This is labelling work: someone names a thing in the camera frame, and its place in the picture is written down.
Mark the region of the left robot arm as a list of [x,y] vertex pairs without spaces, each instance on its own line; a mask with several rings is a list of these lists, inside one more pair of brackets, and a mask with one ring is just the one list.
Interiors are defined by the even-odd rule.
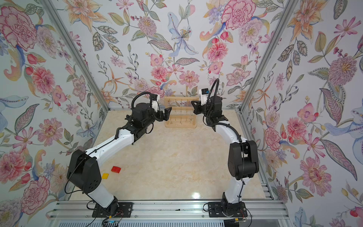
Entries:
[[171,107],[161,110],[159,97],[151,92],[136,95],[131,102],[130,115],[125,117],[127,123],[116,129],[114,136],[97,146],[85,151],[80,149],[72,153],[67,181],[90,197],[101,213],[114,217],[121,213],[117,198],[102,184],[100,167],[117,152],[134,144],[154,122],[168,121]]

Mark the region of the yellow toy brick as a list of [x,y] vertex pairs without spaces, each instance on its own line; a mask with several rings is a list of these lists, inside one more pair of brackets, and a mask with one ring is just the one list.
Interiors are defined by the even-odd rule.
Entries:
[[102,175],[102,179],[108,179],[108,177],[109,177],[109,174],[108,174],[108,173],[104,173],[104,174]]

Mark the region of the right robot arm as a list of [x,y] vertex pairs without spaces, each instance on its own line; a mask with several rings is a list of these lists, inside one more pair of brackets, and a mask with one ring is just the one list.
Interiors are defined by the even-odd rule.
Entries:
[[228,171],[232,176],[221,201],[208,202],[203,209],[211,218],[247,218],[249,212],[242,201],[247,183],[259,172],[259,157],[255,141],[244,139],[222,114],[222,97],[217,95],[219,79],[211,89],[200,90],[200,100],[192,101],[194,114],[203,115],[203,123],[218,133],[227,144]]

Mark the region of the red toy brick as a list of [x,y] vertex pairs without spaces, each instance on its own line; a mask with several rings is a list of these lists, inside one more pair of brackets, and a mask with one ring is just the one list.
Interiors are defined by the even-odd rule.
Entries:
[[111,169],[111,172],[119,174],[121,171],[121,168],[118,166],[113,166]]

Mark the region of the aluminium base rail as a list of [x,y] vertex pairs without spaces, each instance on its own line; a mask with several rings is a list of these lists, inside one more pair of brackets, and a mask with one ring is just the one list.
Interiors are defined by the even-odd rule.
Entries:
[[[209,218],[206,212],[209,201],[206,200],[136,200],[130,201],[131,208],[126,209],[130,214],[126,220],[156,220],[156,219],[202,219]],[[259,219],[289,219],[285,205],[276,200],[245,200],[248,213],[253,220]],[[92,202],[60,201],[46,213],[48,220],[92,220]]]

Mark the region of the wooden jewelry display stand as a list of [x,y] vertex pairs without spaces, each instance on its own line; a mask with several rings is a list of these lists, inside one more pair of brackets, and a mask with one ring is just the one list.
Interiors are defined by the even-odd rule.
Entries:
[[199,101],[197,97],[165,96],[165,108],[171,107],[169,120],[165,122],[166,128],[196,128],[196,115],[192,101]]

